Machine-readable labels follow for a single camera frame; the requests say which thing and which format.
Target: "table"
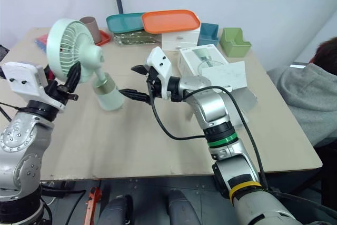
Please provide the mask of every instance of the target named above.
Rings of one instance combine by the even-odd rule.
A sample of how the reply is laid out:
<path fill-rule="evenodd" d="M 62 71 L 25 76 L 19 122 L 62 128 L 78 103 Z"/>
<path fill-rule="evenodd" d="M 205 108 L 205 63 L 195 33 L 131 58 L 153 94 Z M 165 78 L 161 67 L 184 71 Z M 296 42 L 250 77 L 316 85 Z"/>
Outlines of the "table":
<path fill-rule="evenodd" d="M 30 61 L 45 66 L 46 55 L 34 39 L 49 28 L 33 28 L 13 47 L 2 63 Z M 154 44 L 102 46 L 105 63 L 118 87 L 147 92 L 145 77 L 130 68 L 143 64 Z M 176 68 L 177 52 L 166 52 Z M 274 87 L 263 67 L 249 51 L 245 58 L 227 58 L 229 62 L 245 61 L 249 89 L 257 96 L 257 105 L 247 114 L 249 127 L 257 143 L 266 172 L 318 168 L 319 157 L 296 119 Z M 26 103 L 0 81 L 1 101 L 25 106 Z M 212 174 L 214 162 L 203 139 L 176 141 L 158 126 L 151 107 L 143 102 L 125 100 L 115 112 L 103 111 L 90 83 L 76 90 L 77 102 L 69 101 L 66 111 L 54 121 L 52 142 L 43 157 L 41 180 L 77 180 L 171 175 Z M 187 119 L 186 103 L 156 100 L 158 113 L 167 129 L 176 136 L 202 134 L 195 117 Z M 10 116 L 15 111 L 6 108 Z M 0 128 L 8 122 L 0 116 Z M 257 167 L 253 147 L 244 129 L 237 129 Z"/>

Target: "cylindrical container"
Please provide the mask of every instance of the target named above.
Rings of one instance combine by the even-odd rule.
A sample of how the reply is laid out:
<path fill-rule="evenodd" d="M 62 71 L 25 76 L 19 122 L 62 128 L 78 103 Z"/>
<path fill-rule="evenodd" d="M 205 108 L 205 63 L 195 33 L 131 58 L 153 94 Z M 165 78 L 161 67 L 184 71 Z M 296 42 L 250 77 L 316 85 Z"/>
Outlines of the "cylindrical container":
<path fill-rule="evenodd" d="M 92 86 L 97 95 L 98 102 L 102 109 L 113 111 L 119 109 L 124 103 L 124 96 L 118 91 L 115 82 L 108 73 L 105 73 L 105 81 L 100 81 L 97 77 Z"/>
<path fill-rule="evenodd" d="M 95 44 L 102 41 L 102 36 L 100 30 L 98 29 L 97 21 L 94 17 L 83 17 L 80 19 L 80 21 L 84 23 L 84 25 L 86 25 L 86 27 L 89 29 Z"/>

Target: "red item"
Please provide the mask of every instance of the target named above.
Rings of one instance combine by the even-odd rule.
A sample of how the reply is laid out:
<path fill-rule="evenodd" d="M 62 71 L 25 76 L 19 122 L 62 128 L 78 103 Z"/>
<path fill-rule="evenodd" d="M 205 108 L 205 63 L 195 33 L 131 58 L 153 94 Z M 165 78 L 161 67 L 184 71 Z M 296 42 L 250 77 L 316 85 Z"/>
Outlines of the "red item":
<path fill-rule="evenodd" d="M 96 43 L 97 46 L 102 46 L 105 43 L 108 43 L 111 40 L 111 36 L 104 31 L 100 30 L 102 40 Z"/>
<path fill-rule="evenodd" d="M 149 12 L 142 16 L 144 29 L 151 34 L 195 30 L 200 27 L 198 17 L 189 10 Z"/>
<path fill-rule="evenodd" d="M 36 39 L 39 40 L 40 42 L 43 42 L 44 44 L 47 44 L 48 34 L 44 34 Z"/>
<path fill-rule="evenodd" d="M 89 192 L 88 207 L 86 208 L 84 225 L 94 225 L 94 216 L 97 202 L 102 197 L 102 191 L 97 187 L 91 187 Z"/>
<path fill-rule="evenodd" d="M 55 79 L 54 74 L 53 74 L 52 71 L 49 71 L 49 73 L 48 73 L 48 79 L 49 80 L 54 80 Z"/>

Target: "green ring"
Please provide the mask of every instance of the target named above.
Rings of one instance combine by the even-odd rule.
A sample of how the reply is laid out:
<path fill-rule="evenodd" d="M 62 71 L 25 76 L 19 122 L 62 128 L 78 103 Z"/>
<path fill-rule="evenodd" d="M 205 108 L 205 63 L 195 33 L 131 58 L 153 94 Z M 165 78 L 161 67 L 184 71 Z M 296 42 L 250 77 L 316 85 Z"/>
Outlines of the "green ring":
<path fill-rule="evenodd" d="M 214 146 L 219 146 L 219 145 L 222 145 L 222 144 L 226 144 L 228 142 L 231 142 L 233 141 L 235 138 L 237 138 L 237 133 L 233 133 L 232 135 L 224 138 L 224 139 L 221 139 L 221 140 L 218 140 L 216 142 L 208 142 L 207 144 L 209 145 L 209 147 L 214 147 Z"/>

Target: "blue tray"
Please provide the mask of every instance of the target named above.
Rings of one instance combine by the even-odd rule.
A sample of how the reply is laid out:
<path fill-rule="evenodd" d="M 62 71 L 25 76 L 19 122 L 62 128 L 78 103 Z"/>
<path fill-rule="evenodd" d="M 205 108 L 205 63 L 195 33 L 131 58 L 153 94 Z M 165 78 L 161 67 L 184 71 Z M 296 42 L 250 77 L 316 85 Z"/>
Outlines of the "blue tray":
<path fill-rule="evenodd" d="M 106 18 L 107 27 L 114 34 L 121 34 L 144 29 L 142 15 L 144 13 L 126 13 L 111 15 Z"/>

